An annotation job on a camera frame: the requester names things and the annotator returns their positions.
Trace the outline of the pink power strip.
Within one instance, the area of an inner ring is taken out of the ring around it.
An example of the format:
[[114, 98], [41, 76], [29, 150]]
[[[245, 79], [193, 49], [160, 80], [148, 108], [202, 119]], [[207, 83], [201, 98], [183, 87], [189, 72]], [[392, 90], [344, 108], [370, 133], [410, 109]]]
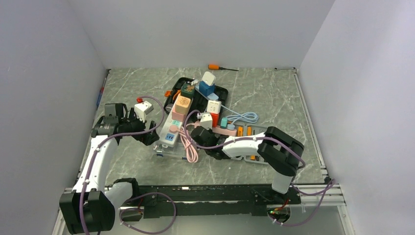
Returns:
[[213, 133], [220, 134], [220, 135], [227, 135], [227, 136], [236, 136], [237, 130], [229, 130], [229, 129], [223, 129], [220, 127], [212, 127]]

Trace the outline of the white long power strip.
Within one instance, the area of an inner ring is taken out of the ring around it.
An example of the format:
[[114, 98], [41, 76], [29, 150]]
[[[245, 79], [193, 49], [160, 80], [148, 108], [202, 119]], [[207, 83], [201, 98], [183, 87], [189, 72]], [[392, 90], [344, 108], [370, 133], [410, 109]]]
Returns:
[[174, 147], [179, 138], [179, 132], [183, 125], [182, 115], [176, 115], [172, 110], [168, 115], [160, 132], [159, 144], [162, 147]]

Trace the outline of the clear plastic screw box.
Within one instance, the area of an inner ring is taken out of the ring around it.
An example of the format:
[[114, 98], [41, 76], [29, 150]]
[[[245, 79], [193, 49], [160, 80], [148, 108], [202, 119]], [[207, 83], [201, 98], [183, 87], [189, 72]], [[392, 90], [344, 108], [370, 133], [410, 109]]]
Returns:
[[159, 157], [175, 157], [181, 160], [187, 160], [186, 150], [182, 143], [176, 143], [174, 147], [164, 147], [161, 143], [155, 143], [153, 150]]

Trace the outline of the pink cube socket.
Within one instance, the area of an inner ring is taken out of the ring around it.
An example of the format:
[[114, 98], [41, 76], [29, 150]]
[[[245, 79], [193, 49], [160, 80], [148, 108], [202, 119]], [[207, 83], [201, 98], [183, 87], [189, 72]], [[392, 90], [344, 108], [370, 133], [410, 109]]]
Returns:
[[173, 106], [173, 108], [171, 110], [171, 115], [172, 115], [173, 120], [176, 120], [176, 121], [179, 121], [179, 122], [184, 122], [184, 120], [186, 118], [185, 114], [181, 114], [181, 113], [178, 113], [176, 111], [176, 105]]

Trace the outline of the white cube socket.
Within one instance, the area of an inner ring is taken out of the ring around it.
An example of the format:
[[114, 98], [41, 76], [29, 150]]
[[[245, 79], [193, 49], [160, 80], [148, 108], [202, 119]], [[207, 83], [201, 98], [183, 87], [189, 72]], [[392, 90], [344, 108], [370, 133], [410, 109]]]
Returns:
[[211, 114], [220, 114], [221, 110], [221, 101], [219, 100], [209, 100], [207, 102], [206, 112]]

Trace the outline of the black tool case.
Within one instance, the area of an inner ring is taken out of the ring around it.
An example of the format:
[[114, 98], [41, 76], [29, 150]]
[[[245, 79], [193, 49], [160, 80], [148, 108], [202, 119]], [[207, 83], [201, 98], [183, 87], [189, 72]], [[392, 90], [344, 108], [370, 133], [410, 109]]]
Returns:
[[[169, 114], [172, 109], [172, 105], [175, 101], [173, 98], [174, 95], [180, 90], [183, 84], [190, 83], [191, 81], [192, 81], [191, 78], [181, 77], [176, 81], [173, 88], [164, 94], [164, 96], [166, 97], [166, 101], [164, 103], [163, 108], [166, 114]], [[226, 88], [215, 86], [214, 94], [218, 96], [219, 101], [221, 101], [223, 104], [226, 104], [226, 101], [229, 95], [229, 91]], [[198, 91], [195, 91], [194, 100], [189, 110], [190, 111], [193, 111], [193, 110], [203, 111], [207, 107], [207, 104], [208, 104], [207, 98], [202, 97], [202, 95]]]

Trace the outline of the beige cube socket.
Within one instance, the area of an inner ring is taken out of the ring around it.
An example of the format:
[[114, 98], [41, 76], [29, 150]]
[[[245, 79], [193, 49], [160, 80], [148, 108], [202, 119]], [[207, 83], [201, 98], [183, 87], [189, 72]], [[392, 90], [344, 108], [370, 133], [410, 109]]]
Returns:
[[189, 112], [192, 99], [179, 95], [175, 104], [175, 112], [178, 114], [186, 115]]

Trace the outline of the light blue power strip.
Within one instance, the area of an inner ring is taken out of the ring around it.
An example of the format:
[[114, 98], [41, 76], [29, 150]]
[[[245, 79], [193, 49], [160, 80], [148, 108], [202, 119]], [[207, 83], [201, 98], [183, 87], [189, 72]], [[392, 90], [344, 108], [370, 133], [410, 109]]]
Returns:
[[207, 99], [207, 100], [219, 100], [219, 96], [215, 93], [215, 92], [212, 92], [212, 93], [209, 93], [209, 94], [204, 94], [204, 93], [202, 93], [201, 91], [200, 91], [200, 89], [199, 89], [199, 85], [196, 85], [195, 86], [195, 90], [202, 96], [202, 97], [204, 97], [205, 99]]

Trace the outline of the blue cube socket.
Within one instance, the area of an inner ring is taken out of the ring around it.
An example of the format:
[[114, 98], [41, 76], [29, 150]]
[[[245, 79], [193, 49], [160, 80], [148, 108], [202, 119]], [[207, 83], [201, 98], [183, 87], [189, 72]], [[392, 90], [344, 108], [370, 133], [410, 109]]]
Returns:
[[204, 94], [209, 94], [215, 91], [214, 84], [212, 86], [206, 85], [203, 81], [199, 83], [199, 89]]

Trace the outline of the dark green cube socket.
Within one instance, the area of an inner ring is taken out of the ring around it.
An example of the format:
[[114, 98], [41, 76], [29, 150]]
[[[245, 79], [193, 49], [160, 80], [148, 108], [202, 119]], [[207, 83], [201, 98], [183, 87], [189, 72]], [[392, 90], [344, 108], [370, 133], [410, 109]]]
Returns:
[[195, 86], [188, 84], [188, 83], [184, 83], [181, 87], [181, 92], [180, 95], [183, 97], [187, 97], [189, 99], [192, 99], [194, 97], [195, 94]]

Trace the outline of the red cube socket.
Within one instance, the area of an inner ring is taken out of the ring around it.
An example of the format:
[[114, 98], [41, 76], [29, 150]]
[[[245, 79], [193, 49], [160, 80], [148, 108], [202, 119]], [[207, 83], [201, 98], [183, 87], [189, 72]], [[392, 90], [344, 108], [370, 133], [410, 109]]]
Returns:
[[212, 117], [212, 127], [216, 127], [219, 121], [220, 114], [210, 113]]

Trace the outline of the teal plug adapter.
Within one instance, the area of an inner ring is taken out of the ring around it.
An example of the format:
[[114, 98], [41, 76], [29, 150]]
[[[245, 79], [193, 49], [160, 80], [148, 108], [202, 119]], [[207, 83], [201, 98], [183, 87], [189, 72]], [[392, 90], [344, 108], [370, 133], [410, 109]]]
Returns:
[[228, 119], [226, 117], [223, 117], [221, 119], [221, 122], [220, 122], [220, 127], [222, 129], [226, 129], [227, 128], [227, 125], [228, 125]]

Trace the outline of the grey tool tray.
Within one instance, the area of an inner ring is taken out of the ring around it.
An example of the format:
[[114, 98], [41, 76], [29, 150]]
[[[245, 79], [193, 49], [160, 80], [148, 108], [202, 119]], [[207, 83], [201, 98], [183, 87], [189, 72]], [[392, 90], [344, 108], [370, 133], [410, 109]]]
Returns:
[[[252, 124], [252, 123], [245, 123], [241, 121], [237, 121], [234, 123], [237, 137], [244, 137], [244, 136], [251, 136], [256, 135], [262, 132], [265, 132], [267, 127]], [[255, 164], [263, 164], [267, 165], [268, 163], [264, 160], [261, 156], [256, 155], [247, 155], [247, 156], [237, 156], [234, 157], [233, 160], [244, 160], [248, 163], [255, 163]]]

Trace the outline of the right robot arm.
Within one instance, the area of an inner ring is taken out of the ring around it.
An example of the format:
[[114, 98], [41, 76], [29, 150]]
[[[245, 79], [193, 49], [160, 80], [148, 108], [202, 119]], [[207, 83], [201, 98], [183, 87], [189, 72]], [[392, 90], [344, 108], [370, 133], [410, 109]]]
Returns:
[[304, 145], [274, 126], [264, 132], [241, 137], [217, 134], [198, 126], [191, 131], [189, 138], [217, 160], [249, 156], [262, 158], [276, 172], [269, 191], [275, 203], [282, 203], [288, 198], [288, 190], [297, 170], [305, 167], [305, 161], [301, 158]]

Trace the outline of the white charger plug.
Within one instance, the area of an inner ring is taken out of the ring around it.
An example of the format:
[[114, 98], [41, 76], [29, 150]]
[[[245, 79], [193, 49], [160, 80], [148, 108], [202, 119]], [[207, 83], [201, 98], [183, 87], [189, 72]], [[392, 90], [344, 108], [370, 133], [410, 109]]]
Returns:
[[212, 86], [215, 83], [215, 80], [216, 76], [209, 71], [206, 71], [202, 76], [202, 81], [208, 86]]

